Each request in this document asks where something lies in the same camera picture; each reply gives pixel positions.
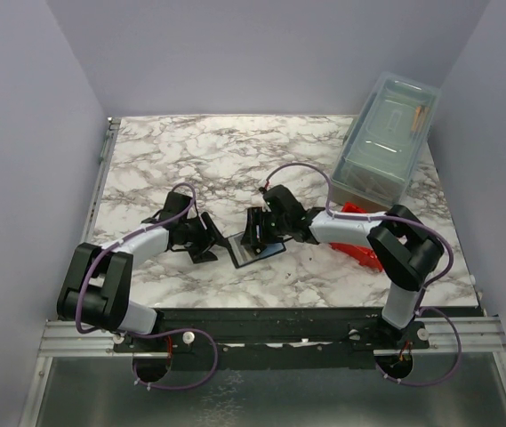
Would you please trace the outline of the black leather card holder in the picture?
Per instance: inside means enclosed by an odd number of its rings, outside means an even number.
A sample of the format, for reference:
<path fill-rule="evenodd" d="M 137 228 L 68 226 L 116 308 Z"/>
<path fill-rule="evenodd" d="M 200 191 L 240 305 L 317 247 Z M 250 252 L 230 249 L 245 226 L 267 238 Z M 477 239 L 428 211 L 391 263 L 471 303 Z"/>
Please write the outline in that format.
<path fill-rule="evenodd" d="M 270 258 L 286 251 L 284 243 L 268 244 L 261 249 L 253 249 L 241 244 L 243 232 L 227 237 L 228 252 L 236 269 Z"/>

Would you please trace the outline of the red plastic bin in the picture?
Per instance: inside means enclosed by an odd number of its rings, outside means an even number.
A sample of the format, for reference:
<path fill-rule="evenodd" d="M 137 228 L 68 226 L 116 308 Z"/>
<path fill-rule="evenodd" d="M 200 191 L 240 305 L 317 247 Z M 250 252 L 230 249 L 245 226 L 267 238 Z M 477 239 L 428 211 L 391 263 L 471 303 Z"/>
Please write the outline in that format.
<path fill-rule="evenodd" d="M 365 209 L 349 202 L 343 205 L 341 211 L 346 214 L 366 214 Z M 360 266 L 383 272 L 383 267 L 371 248 L 343 243 L 331 243 L 330 247 L 357 260 Z"/>

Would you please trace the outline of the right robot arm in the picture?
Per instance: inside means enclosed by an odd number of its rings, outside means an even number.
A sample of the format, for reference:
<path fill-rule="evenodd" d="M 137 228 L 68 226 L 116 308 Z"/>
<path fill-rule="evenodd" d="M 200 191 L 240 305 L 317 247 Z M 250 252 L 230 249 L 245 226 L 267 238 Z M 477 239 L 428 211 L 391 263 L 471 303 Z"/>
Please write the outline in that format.
<path fill-rule="evenodd" d="M 409 338 L 408 325 L 414 319 L 427 278 L 447 250 L 442 236 L 402 205 L 394 205 L 386 213 L 346 214 L 323 207 L 278 208 L 270 202 L 267 210 L 247 210 L 245 232 L 238 244 L 257 255 L 286 238 L 312 245 L 334 243 L 373 250 L 390 279 L 383 321 L 376 329 L 379 342 L 390 349 Z"/>

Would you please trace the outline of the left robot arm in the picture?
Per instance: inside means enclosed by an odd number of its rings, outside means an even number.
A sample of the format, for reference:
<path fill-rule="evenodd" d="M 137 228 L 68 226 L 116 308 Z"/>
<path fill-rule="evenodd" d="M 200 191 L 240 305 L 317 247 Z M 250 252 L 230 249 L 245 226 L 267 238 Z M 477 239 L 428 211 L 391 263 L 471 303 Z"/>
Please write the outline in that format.
<path fill-rule="evenodd" d="M 165 330 L 157 324 L 156 310 L 130 299 L 133 270 L 175 246 L 195 264 L 212 262 L 217 257 L 211 248 L 226 244 L 208 213 L 148 218 L 132 233 L 103 246 L 83 243 L 71 258 L 57 314 L 79 326 L 134 333 L 143 350 L 158 350 Z"/>

